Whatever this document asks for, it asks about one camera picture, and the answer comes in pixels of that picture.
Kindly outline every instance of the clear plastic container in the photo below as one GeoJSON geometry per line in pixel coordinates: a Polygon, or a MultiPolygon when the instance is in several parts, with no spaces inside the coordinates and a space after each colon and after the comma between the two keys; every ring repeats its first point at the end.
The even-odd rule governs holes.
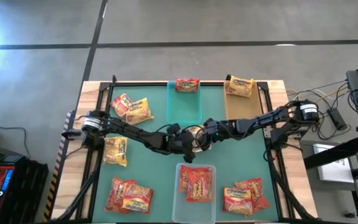
{"type": "Polygon", "coordinates": [[[172,221],[175,223],[210,224],[216,221],[216,168],[212,165],[185,164],[177,165],[175,191],[173,193],[172,221]],[[186,202],[186,193],[178,192],[180,183],[180,166],[209,167],[212,170],[213,199],[212,202],[186,202]]]}
{"type": "Polygon", "coordinates": [[[175,91],[175,81],[169,81],[167,83],[168,124],[199,125],[202,118],[200,83],[196,93],[181,93],[175,91]]]}

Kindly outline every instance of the red noodle package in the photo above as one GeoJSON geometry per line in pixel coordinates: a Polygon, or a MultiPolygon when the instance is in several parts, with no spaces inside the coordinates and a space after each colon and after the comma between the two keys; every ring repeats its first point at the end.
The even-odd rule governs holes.
{"type": "Polygon", "coordinates": [[[177,78],[175,83],[175,91],[196,93],[199,82],[200,81],[197,78],[177,78]]]}
{"type": "Polygon", "coordinates": [[[132,184],[135,184],[135,180],[123,181],[117,177],[113,178],[107,205],[104,210],[118,213],[129,213],[130,211],[128,209],[122,208],[122,203],[128,186],[132,184]]]}
{"type": "Polygon", "coordinates": [[[188,182],[189,182],[189,177],[187,174],[188,169],[196,170],[196,171],[200,171],[200,172],[209,172],[208,167],[191,168],[191,167],[187,167],[185,165],[181,165],[181,167],[180,167],[180,183],[178,186],[179,192],[187,192],[187,186],[188,186],[188,182]]]}
{"type": "Polygon", "coordinates": [[[212,171],[187,169],[187,202],[211,202],[213,196],[212,171]]]}
{"type": "Polygon", "coordinates": [[[110,102],[110,105],[114,108],[114,110],[120,117],[124,117],[124,115],[129,110],[131,104],[132,100],[129,99],[126,93],[123,93],[121,96],[118,96],[112,102],[110,102]]]}
{"type": "Polygon", "coordinates": [[[270,207],[269,202],[264,197],[262,179],[260,177],[243,180],[241,182],[235,182],[234,185],[242,190],[252,191],[254,213],[261,209],[270,207]]]}

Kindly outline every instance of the gray floor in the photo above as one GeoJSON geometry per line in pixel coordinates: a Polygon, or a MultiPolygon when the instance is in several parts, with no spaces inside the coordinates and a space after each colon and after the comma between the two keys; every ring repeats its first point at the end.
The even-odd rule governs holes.
{"type": "MultiPolygon", "coordinates": [[[[101,3],[0,0],[0,45],[89,44],[101,3]]],[[[358,0],[110,0],[99,43],[349,39],[358,39],[358,0]]],[[[32,157],[50,168],[88,52],[0,50],[0,125],[25,127],[32,157]]],[[[357,68],[358,45],[98,49],[89,79],[115,74],[119,80],[217,80],[230,73],[281,79],[287,88],[304,90],[344,80],[347,70],[357,68]]],[[[345,99],[339,109],[353,129],[332,142],[358,135],[357,116],[345,99]]],[[[332,132],[332,125],[327,122],[323,131],[332,132]]],[[[20,131],[0,130],[0,146],[24,154],[22,138],[20,131]]],[[[305,139],[318,138],[308,133],[305,139]]],[[[357,222],[341,217],[354,209],[349,192],[313,189],[313,195],[321,218],[357,222]]],[[[41,205],[37,217],[43,212],[41,205]]]]}

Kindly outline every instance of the white label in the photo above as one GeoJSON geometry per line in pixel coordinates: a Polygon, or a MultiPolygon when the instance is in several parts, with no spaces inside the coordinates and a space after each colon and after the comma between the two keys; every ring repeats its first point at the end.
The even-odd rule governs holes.
{"type": "Polygon", "coordinates": [[[96,124],[100,124],[100,120],[96,119],[96,118],[85,118],[85,121],[91,121],[91,122],[94,122],[96,124]]]}
{"type": "Polygon", "coordinates": [[[95,123],[93,121],[84,121],[84,125],[90,125],[90,126],[95,127],[99,130],[102,129],[102,126],[100,126],[98,123],[95,123]]]}
{"type": "Polygon", "coordinates": [[[301,110],[304,110],[304,109],[307,109],[307,108],[317,109],[317,105],[308,104],[308,105],[301,106],[301,110]]]}
{"type": "Polygon", "coordinates": [[[313,109],[313,108],[305,109],[305,113],[309,113],[309,112],[315,112],[315,113],[317,113],[317,110],[316,110],[316,109],[313,109]]]}

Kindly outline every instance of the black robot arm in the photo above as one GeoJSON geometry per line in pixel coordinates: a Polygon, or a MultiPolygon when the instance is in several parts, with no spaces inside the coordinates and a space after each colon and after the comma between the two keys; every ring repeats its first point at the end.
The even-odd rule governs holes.
{"type": "Polygon", "coordinates": [[[308,128],[316,124],[319,118],[318,107],[313,102],[307,100],[291,101],[254,119],[216,121],[210,118],[203,124],[203,131],[200,134],[193,135],[187,129],[181,130],[177,124],[170,125],[166,133],[158,131],[150,133],[129,125],[118,118],[108,118],[107,114],[100,111],[90,111],[88,114],[89,116],[85,119],[82,127],[87,138],[99,138],[109,133],[116,133],[139,141],[146,148],[157,153],[164,155],[184,154],[185,161],[189,163],[195,158],[195,153],[193,152],[194,140],[204,151],[213,142],[225,139],[241,140],[258,129],[266,128],[279,122],[286,122],[281,128],[271,131],[271,143],[275,145],[276,142],[286,142],[288,135],[299,128],[303,126],[308,128]],[[92,114],[98,114],[99,119],[92,116],[92,114]]]}

